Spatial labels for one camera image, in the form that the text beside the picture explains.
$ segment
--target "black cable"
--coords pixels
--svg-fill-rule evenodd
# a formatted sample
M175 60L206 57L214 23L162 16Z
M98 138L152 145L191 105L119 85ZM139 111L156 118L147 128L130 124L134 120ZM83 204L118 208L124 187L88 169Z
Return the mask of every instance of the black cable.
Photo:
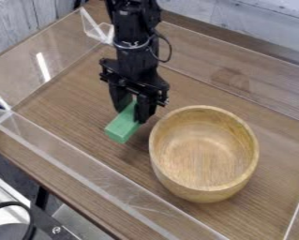
M167 59L163 60L163 59L159 59L159 57L155 55L155 53L152 52L152 48L151 48L151 47L150 47L150 52L151 52L151 54L152 54L152 57L154 57L159 62L167 63L167 62L170 61L170 59L171 59L171 56L172 56L172 46L171 46L171 43L170 43L168 39L167 39L158 31L155 31L154 34L155 34L160 39L163 39L163 40L167 42L168 47L170 47L170 55L168 55Z
M0 202L0 209L4 208L4 207L8 207L8 206L20 206L23 207L27 212L28 212L28 215L29 215L29 226L27 228L27 231L25 231L25 234L24 234L24 237L23 237L23 240L31 240L31 232L32 232L32 228L33 228L33 217L32 217L32 213L31 213L31 210L29 208L20 202Z

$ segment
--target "wooden table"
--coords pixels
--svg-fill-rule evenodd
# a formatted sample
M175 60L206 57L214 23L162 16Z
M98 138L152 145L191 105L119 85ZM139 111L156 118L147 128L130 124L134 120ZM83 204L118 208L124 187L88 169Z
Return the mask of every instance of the wooden table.
M88 11L98 19L108 20L103 3L90 1ZM65 37L69 36L71 28L72 26L68 25L61 29ZM194 76L198 79L195 80L167 67L160 67L160 74L171 85L170 105L167 108L159 108L156 115L140 127L127 144L112 142L104 135L104 127L116 112L111 107L108 86L99 81L98 62L103 56L114 56L114 50L110 47L94 49L13 110L86 153L95 156L128 179L227 238L282 239L299 202L299 121L293 119L299 118L299 109L289 107L289 104L294 104L294 102L290 99L286 100L290 95L298 95L298 92L294 91L299 89L299 67L254 52L249 52L249 54L243 50L238 52L227 43L216 42L212 45L215 40L212 41L210 38L199 39L200 41L192 40L191 46L196 50L208 48L210 52L222 51L216 54L219 61L208 62L208 59L199 55L194 55L194 57L199 57L196 62L190 61L190 55L195 52L191 52L194 49L188 45L190 51L184 51L183 57L176 58L176 61L182 59L183 61L172 62L172 67L196 63L196 66L188 66L187 69L190 73L202 73L203 79ZM241 62L242 70L246 68L250 73L250 75L241 74L243 77L238 78L241 82L243 79L243 86L226 82L226 78L236 76L235 69L224 68L219 64L228 55ZM258 66L259 73L253 72L253 68L246 64ZM216 71L210 73L208 66L218 66ZM230 86L227 91L234 91L236 88L241 92L235 92L235 94L251 98L254 95L250 86L257 82L257 78L251 75L259 74L265 83L269 83L269 75L281 76L287 74L286 72L293 74L290 76L298 76L298 79L294 77L290 82L283 82L283 86L290 86L290 88L285 89L286 91L281 94L283 101L275 102L273 108L281 107L275 110L293 118L210 86L216 85L220 81L222 84L218 84L216 87ZM214 76L212 81L208 80L210 74ZM277 82L270 84L275 91L279 84ZM261 85L261 87L266 92L266 85ZM259 167L247 187L234 198L212 204L194 204L174 197L158 182L150 165L148 136L154 124L167 112L196 104L220 107L242 117L249 122L261 144ZM158 232L106 201L72 176L47 163L1 131L0 154L116 238L164 239ZM92 173L92 166L79 166L79 159L74 160L71 164L76 164L76 168L84 168L84 171Z

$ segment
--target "green block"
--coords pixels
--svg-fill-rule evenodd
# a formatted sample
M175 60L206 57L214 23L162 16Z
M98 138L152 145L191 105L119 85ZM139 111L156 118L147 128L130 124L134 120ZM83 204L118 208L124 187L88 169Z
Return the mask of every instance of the green block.
M136 129L140 127L138 122L134 122L134 105L135 101L126 107L126 109L118 114L115 119L106 126L106 134L110 138L118 142L124 143Z

